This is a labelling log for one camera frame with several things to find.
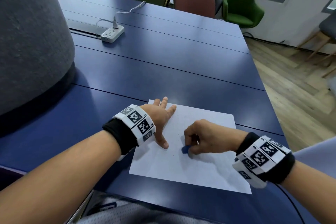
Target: herringbone floor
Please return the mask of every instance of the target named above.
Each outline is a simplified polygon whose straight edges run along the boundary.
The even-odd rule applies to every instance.
[[[261,43],[249,38],[255,65],[272,102],[289,146],[297,151],[336,135],[335,97],[328,89],[326,72],[333,69],[314,65],[323,56],[293,48]]]

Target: power strip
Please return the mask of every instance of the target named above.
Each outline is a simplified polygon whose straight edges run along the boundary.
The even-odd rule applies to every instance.
[[[122,33],[124,33],[124,27],[121,25],[118,25],[119,28],[111,27],[107,31],[105,31],[103,34],[100,35],[100,38],[103,42],[113,43],[115,40],[118,39],[119,36],[121,36]]]

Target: blue object in hand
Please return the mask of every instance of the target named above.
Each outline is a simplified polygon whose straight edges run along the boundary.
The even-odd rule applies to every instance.
[[[183,153],[183,154],[187,154],[187,153],[188,153],[188,150],[189,150],[190,147],[191,147],[191,145],[183,146],[183,147],[182,147],[182,153]]]

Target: pink chair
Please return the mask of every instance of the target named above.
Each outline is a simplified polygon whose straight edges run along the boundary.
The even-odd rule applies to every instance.
[[[215,0],[175,0],[175,9],[214,18],[216,6]]]

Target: person's right hand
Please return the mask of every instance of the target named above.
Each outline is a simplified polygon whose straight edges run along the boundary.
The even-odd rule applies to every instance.
[[[189,149],[192,154],[236,151],[247,134],[248,132],[223,127],[207,120],[196,120],[184,131],[185,145],[192,145]],[[199,137],[199,144],[194,135]]]

